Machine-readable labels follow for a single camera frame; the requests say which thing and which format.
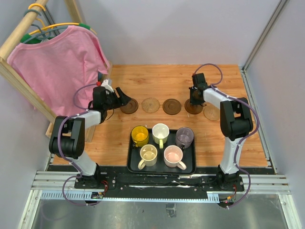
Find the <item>purple transparent cup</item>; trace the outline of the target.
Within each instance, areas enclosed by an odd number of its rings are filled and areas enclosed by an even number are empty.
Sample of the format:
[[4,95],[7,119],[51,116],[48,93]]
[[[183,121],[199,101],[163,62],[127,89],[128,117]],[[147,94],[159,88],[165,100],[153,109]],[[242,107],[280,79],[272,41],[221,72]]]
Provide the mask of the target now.
[[188,127],[181,127],[176,132],[175,143],[184,151],[194,140],[194,132]]

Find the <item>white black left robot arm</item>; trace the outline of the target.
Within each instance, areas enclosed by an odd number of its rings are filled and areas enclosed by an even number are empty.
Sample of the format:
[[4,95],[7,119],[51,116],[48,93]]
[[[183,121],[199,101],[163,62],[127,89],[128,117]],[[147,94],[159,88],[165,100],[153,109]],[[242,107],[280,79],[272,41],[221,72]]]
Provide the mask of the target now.
[[96,86],[88,107],[80,114],[57,116],[49,142],[49,151],[69,162],[77,171],[76,179],[90,188],[102,184],[101,170],[85,152],[85,130],[106,121],[109,110],[127,105],[131,98],[120,87]]

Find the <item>yellow transparent cup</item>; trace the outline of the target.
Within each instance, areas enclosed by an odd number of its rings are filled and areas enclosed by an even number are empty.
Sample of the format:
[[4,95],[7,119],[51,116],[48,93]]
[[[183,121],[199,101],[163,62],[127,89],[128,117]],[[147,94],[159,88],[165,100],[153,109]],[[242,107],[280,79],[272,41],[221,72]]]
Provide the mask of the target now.
[[148,144],[149,141],[149,132],[145,126],[139,125],[132,129],[131,132],[132,137],[132,146],[135,147],[143,147]]

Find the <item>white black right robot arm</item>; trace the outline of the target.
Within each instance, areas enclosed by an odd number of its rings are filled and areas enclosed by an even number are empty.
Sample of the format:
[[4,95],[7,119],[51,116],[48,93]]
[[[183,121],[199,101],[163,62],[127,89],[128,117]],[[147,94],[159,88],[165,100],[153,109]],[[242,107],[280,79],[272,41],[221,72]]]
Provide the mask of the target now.
[[208,85],[203,73],[192,75],[190,104],[208,102],[220,110],[220,128],[225,137],[224,154],[216,175],[216,186],[226,191],[239,179],[239,161],[246,136],[253,130],[246,98],[231,97]]

